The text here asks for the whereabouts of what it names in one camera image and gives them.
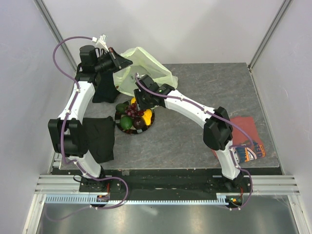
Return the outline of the yellow pear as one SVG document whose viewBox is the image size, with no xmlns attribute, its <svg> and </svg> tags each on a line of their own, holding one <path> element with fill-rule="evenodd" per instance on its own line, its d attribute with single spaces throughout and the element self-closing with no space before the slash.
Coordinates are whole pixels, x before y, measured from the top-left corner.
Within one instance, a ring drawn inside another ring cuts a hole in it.
<svg viewBox="0 0 312 234">
<path fill-rule="evenodd" d="M 152 116 L 153 116 L 153 112 L 151 109 L 147 109 L 146 111 L 144 111 L 142 118 L 147 126 L 151 125 Z"/>
</svg>

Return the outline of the purple grape bunch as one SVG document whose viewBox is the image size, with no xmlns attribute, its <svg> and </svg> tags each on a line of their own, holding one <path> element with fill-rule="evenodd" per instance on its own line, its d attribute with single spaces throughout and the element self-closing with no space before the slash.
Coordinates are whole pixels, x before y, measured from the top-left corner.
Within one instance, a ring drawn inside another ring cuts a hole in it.
<svg viewBox="0 0 312 234">
<path fill-rule="evenodd" d="M 137 103 L 134 102 L 128 106 L 125 107 L 125 114 L 130 116 L 130 117 L 142 117 L 144 115 L 143 110 L 139 110 Z"/>
</svg>

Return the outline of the light green plastic bag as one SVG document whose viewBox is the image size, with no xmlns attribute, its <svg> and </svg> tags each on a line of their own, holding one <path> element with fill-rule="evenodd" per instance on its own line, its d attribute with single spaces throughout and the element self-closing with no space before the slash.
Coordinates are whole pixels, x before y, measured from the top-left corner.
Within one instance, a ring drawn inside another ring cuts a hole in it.
<svg viewBox="0 0 312 234">
<path fill-rule="evenodd" d="M 125 59 L 133 62 L 129 67 L 113 74 L 116 89 L 128 96 L 134 96 L 135 74 L 148 75 L 158 85 L 168 84 L 174 88 L 178 86 L 178 77 L 162 65 L 156 58 L 142 47 L 135 47 L 120 54 Z"/>
</svg>

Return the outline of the green avocado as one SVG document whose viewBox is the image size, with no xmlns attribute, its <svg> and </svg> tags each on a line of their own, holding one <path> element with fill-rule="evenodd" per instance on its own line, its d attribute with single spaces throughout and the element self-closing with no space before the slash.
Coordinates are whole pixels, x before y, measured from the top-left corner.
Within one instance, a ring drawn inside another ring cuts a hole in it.
<svg viewBox="0 0 312 234">
<path fill-rule="evenodd" d="M 133 126 L 133 119 L 129 116 L 123 116 L 120 119 L 120 126 L 124 130 L 130 130 Z"/>
<path fill-rule="evenodd" d="M 124 115 L 125 114 L 125 111 L 127 110 L 128 108 L 128 104 L 126 103 L 119 103 L 116 105 L 116 112 Z"/>
</svg>

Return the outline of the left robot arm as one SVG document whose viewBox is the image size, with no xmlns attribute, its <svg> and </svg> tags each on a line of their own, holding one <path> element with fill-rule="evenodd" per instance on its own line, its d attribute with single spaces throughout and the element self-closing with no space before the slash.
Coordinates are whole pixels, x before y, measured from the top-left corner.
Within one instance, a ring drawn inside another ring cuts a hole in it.
<svg viewBox="0 0 312 234">
<path fill-rule="evenodd" d="M 102 73 L 115 73 L 132 65 L 114 48 L 107 50 L 85 45 L 80 48 L 80 64 L 74 77 L 74 88 L 66 107 L 56 119 L 48 122 L 53 148 L 65 165 L 75 164 L 90 186 L 97 192 L 105 190 L 107 180 L 102 167 L 89 150 L 89 139 L 82 122 L 89 101 L 101 83 Z"/>
</svg>

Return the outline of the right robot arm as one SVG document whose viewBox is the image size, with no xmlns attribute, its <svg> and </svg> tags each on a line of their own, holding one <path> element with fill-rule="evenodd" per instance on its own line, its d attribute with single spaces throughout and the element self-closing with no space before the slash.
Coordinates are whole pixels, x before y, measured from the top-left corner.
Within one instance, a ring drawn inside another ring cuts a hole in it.
<svg viewBox="0 0 312 234">
<path fill-rule="evenodd" d="M 136 73 L 135 80 L 138 88 L 134 94 L 139 109 L 167 108 L 184 115 L 203 129 L 203 141 L 215 152 L 221 165 L 224 188 L 229 192 L 236 191 L 241 186 L 240 167 L 234 158 L 233 127 L 227 111 L 195 102 L 168 84 L 159 86 L 148 75 Z"/>
</svg>

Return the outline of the black cloth back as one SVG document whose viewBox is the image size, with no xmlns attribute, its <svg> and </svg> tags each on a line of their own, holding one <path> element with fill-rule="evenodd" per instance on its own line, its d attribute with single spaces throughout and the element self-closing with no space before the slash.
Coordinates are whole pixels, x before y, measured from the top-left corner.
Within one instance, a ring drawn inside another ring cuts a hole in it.
<svg viewBox="0 0 312 234">
<path fill-rule="evenodd" d="M 100 82 L 93 96 L 92 103 L 114 103 L 120 92 L 115 87 L 113 73 L 101 72 L 98 73 L 97 78 L 100 78 Z"/>
</svg>

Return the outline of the black cloth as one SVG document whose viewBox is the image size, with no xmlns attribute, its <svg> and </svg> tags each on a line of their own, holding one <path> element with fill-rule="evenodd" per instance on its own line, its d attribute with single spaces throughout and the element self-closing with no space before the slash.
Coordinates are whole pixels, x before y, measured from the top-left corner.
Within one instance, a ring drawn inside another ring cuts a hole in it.
<svg viewBox="0 0 312 234">
<path fill-rule="evenodd" d="M 89 151 L 94 160 L 101 164 L 114 159 L 115 121 L 106 118 L 84 118 L 84 127 L 89 140 Z"/>
<path fill-rule="evenodd" d="M 114 103 L 120 92 L 115 87 L 113 73 L 101 72 L 98 73 L 97 78 L 100 78 L 100 82 L 93 96 L 92 103 Z"/>
</svg>

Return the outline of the patterned round plate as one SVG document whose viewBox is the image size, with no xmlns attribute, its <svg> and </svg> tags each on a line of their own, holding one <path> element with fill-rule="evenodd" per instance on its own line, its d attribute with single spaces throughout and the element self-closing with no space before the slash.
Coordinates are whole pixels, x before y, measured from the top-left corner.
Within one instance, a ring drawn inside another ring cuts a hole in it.
<svg viewBox="0 0 312 234">
<path fill-rule="evenodd" d="M 115 110 L 115 123 L 126 134 L 136 135 L 145 132 L 155 120 L 154 110 L 141 110 L 135 98 L 117 104 Z"/>
</svg>

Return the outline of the black cloth front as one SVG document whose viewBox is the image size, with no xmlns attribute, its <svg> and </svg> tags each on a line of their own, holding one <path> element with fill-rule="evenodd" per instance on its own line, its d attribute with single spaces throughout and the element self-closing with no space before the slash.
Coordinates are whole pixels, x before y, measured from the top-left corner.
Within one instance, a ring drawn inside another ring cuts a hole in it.
<svg viewBox="0 0 312 234">
<path fill-rule="evenodd" d="M 89 151 L 94 160 L 101 164 L 114 159 L 115 121 L 106 118 L 84 118 L 84 127 L 89 140 Z"/>
</svg>

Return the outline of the red printed t-shirt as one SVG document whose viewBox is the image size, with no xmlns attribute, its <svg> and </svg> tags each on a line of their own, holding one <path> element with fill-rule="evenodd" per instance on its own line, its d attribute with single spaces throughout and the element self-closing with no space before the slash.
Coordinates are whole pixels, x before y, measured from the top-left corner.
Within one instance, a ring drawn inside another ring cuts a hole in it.
<svg viewBox="0 0 312 234">
<path fill-rule="evenodd" d="M 262 140 L 258 135 L 258 131 L 252 117 L 234 117 L 231 122 L 240 127 L 253 140 L 253 147 L 242 147 L 249 145 L 249 139 L 238 129 L 233 128 L 233 144 L 238 145 L 234 148 L 234 157 L 238 163 L 249 162 L 264 158 L 266 151 Z"/>
</svg>

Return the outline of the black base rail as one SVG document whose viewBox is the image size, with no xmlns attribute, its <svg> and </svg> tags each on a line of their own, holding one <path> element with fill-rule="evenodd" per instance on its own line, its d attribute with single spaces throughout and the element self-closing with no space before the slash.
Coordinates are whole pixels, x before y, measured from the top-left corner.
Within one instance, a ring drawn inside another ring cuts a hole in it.
<svg viewBox="0 0 312 234">
<path fill-rule="evenodd" d="M 234 181 L 226 179 L 220 169 L 105 170 L 107 181 L 95 181 L 75 174 L 80 192 L 107 192 L 112 199 L 212 199 L 217 193 L 246 194 L 251 181 L 239 174 Z"/>
</svg>

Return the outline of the left aluminium frame post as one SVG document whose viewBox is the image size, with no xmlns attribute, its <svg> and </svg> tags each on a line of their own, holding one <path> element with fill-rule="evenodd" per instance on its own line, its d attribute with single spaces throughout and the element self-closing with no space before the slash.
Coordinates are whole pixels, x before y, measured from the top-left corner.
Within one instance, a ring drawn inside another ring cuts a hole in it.
<svg viewBox="0 0 312 234">
<path fill-rule="evenodd" d="M 51 13 L 49 12 L 45 2 L 43 0 L 34 0 L 35 5 L 37 6 L 37 8 L 39 9 L 41 15 L 43 16 L 45 22 L 47 23 L 50 31 L 52 32 L 52 35 L 54 36 L 54 38 L 57 41 L 57 45 L 54 48 L 53 51 L 53 63 L 56 66 L 56 68 L 67 78 L 69 78 L 73 83 L 77 83 L 74 79 L 73 75 L 70 75 L 69 73 L 66 73 L 65 71 L 63 71 L 59 65 L 57 64 L 57 60 L 56 60 L 56 53 L 59 49 L 62 50 L 63 54 L 65 55 L 66 59 L 68 60 L 72 70 L 74 71 L 74 73 L 76 72 L 76 68 L 77 68 L 77 64 L 74 61 L 74 57 L 71 54 L 68 46 L 65 43 L 65 39 L 63 38 L 63 36 L 61 35 L 61 32 L 59 31 Z"/>
</svg>

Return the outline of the aluminium frame post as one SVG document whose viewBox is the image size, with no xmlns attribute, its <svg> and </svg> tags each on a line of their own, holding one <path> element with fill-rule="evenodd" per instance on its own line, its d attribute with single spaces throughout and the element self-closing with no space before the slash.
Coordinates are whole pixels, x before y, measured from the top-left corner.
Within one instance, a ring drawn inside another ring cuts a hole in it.
<svg viewBox="0 0 312 234">
<path fill-rule="evenodd" d="M 74 61 L 74 57 L 71 54 L 68 46 L 65 43 L 65 39 L 63 38 L 63 36 L 61 35 L 61 32 L 59 31 L 51 13 L 49 12 L 45 2 L 43 0 L 34 0 L 35 5 L 37 6 L 37 8 L 39 9 L 41 15 L 43 16 L 45 22 L 47 23 L 50 31 L 52 32 L 52 35 L 54 36 L 54 38 L 57 41 L 57 45 L 54 48 L 53 51 L 53 63 L 56 66 L 56 68 L 67 78 L 69 78 L 73 83 L 77 83 L 74 79 L 73 75 L 70 75 L 69 73 L 66 73 L 65 71 L 63 71 L 59 65 L 57 64 L 57 60 L 56 60 L 56 53 L 59 49 L 62 50 L 63 54 L 65 55 L 66 59 L 68 60 L 72 70 L 74 71 L 74 73 L 76 72 L 76 68 L 77 68 L 77 64 Z"/>
<path fill-rule="evenodd" d="M 248 64 L 249 72 L 251 73 L 255 65 L 257 64 L 260 56 L 264 52 L 266 46 L 270 42 L 271 38 L 273 37 L 276 29 L 278 28 L 280 22 L 282 21 L 284 15 L 286 14 L 288 8 L 292 4 L 293 0 L 283 0 L 282 4 L 280 5 L 275 17 L 273 18 L 269 28 L 267 29 L 263 39 L 261 40 L 256 52 L 254 53 L 250 63 Z"/>
</svg>

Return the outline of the right aluminium frame post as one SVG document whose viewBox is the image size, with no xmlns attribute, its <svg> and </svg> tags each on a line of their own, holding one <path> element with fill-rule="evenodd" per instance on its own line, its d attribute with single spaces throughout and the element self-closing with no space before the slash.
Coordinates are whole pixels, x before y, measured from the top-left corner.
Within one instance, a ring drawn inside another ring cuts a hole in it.
<svg viewBox="0 0 312 234">
<path fill-rule="evenodd" d="M 282 4 L 280 5 L 275 17 L 273 18 L 269 28 L 267 29 L 263 39 L 261 40 L 256 52 L 254 53 L 250 63 L 248 64 L 249 72 L 251 73 L 255 65 L 257 64 L 260 56 L 264 52 L 266 46 L 270 42 L 271 38 L 273 37 L 276 29 L 278 28 L 280 22 L 282 21 L 284 15 L 286 14 L 288 8 L 292 4 L 293 0 L 283 0 Z"/>
</svg>

